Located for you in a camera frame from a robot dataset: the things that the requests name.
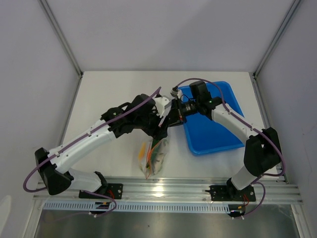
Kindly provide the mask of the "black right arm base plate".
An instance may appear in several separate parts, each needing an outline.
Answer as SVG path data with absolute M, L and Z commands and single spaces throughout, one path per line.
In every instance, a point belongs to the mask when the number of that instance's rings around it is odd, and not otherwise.
M 226 185 L 210 185 L 205 192 L 210 194 L 212 201 L 256 201 L 255 191 L 251 185 L 243 190 L 236 190 Z

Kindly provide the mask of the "yellow orange pepper toy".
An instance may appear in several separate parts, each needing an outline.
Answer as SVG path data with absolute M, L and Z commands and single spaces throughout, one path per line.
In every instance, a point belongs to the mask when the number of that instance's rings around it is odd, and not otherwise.
M 145 156 L 145 150 L 146 150 L 146 142 L 143 142 L 142 145 L 141 145 L 139 154 L 138 154 L 138 160 L 139 161 L 142 160 L 143 157 Z

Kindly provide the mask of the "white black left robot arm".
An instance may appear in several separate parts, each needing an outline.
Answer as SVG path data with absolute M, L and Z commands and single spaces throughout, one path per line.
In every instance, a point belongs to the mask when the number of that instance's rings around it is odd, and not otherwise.
M 142 130 L 158 143 L 167 137 L 167 116 L 172 101 L 161 95 L 154 98 L 140 94 L 131 103 L 108 109 L 89 129 L 67 144 L 35 152 L 38 172 L 49 195 L 67 189 L 87 190 L 96 198 L 107 194 L 107 182 L 99 172 L 86 173 L 72 169 L 84 156 L 135 129 Z

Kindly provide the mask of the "clear zip bag orange zipper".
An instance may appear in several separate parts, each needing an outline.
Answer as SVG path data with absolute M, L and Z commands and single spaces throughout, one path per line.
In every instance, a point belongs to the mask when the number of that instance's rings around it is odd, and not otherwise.
M 169 151 L 169 138 L 160 141 L 148 139 L 141 144 L 138 164 L 145 179 L 157 175 L 163 168 L 164 159 Z

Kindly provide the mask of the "green cucumber toy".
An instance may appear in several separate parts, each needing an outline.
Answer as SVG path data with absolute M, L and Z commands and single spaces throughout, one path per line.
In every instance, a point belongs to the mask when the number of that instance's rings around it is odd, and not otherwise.
M 169 150 L 169 141 L 162 139 L 150 152 L 150 167 L 153 175 L 158 174 L 164 163 L 165 156 Z

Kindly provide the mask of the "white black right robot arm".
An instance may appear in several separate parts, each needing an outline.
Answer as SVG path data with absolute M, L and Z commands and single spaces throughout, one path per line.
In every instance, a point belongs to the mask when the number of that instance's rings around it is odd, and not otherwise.
M 248 122 L 237 114 L 226 102 L 221 93 L 212 97 L 207 88 L 208 81 L 193 78 L 189 85 L 192 98 L 182 102 L 182 93 L 178 86 L 171 90 L 173 109 L 180 123 L 185 123 L 186 117 L 200 113 L 214 121 L 232 134 L 245 146 L 243 167 L 226 182 L 226 194 L 232 200 L 243 196 L 247 187 L 255 184 L 263 176 L 269 176 L 268 170 L 278 164 L 285 164 L 277 131 L 272 127 L 260 128 Z

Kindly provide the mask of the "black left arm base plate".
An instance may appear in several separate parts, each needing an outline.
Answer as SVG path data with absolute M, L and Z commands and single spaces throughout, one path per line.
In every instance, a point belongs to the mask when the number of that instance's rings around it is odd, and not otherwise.
M 110 197 L 112 199 L 121 199 L 123 194 L 122 183 L 109 183 L 107 187 L 102 186 L 94 192 L 96 195 L 92 195 L 85 191 L 79 192 L 79 198 L 81 199 L 101 199 L 100 195 Z

